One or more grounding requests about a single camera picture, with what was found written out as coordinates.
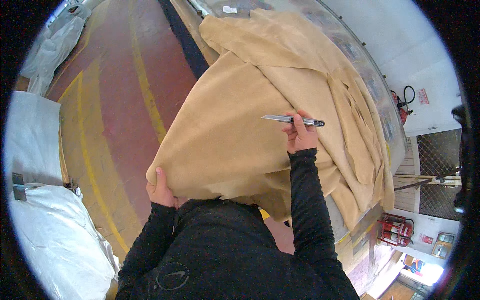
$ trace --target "sleeve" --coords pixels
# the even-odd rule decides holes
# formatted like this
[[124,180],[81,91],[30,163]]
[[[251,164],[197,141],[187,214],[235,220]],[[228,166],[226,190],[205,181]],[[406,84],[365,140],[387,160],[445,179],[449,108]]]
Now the sleeve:
[[292,225],[295,259],[310,265],[343,299],[358,299],[337,260],[330,216],[318,179],[315,148],[290,155]]
[[172,242],[175,214],[173,207],[152,203],[148,221],[133,242],[119,271],[115,299],[128,299],[135,281],[158,265]]

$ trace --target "hand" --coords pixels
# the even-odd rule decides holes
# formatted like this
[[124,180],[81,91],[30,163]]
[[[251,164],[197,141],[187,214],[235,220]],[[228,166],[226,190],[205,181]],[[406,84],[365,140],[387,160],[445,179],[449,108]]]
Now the hand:
[[305,126],[302,117],[312,119],[312,116],[305,110],[298,110],[298,114],[286,113],[293,116],[293,124],[287,124],[282,131],[288,135],[287,150],[294,154],[297,151],[316,148],[318,135],[315,126]]
[[167,186],[167,176],[162,168],[156,168],[156,185],[147,182],[147,193],[150,201],[158,203],[167,207],[175,207],[178,209],[182,204],[186,202],[185,197],[181,197],[180,200],[173,196],[172,190]]

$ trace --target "shirt logo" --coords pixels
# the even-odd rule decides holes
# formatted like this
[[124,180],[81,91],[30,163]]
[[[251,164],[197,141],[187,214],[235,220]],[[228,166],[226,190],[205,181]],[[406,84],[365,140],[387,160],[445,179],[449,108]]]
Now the shirt logo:
[[163,290],[176,290],[183,287],[190,278],[190,271],[181,263],[168,263],[158,270],[156,285]]

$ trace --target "right hand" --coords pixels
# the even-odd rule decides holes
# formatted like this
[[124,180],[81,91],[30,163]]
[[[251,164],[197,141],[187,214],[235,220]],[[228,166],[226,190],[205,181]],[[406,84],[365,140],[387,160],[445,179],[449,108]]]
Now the right hand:
[[290,112],[285,114],[293,116],[293,124],[289,123],[282,129],[288,136],[288,153],[294,154],[300,150],[316,148],[318,143],[317,130],[315,126],[305,126],[302,120],[302,117],[312,119],[312,116],[302,109],[298,110],[298,114]]

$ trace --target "stack of leather hides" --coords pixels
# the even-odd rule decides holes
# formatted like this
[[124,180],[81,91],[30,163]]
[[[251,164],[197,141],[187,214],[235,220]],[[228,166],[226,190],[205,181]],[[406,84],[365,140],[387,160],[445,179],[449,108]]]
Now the stack of leather hides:
[[364,82],[318,27],[291,12],[250,19],[205,17],[202,38],[220,54],[190,91],[147,171],[164,169],[175,196],[258,204],[290,218],[284,123],[261,119],[303,109],[317,128],[316,165],[348,229],[394,189],[380,118]]

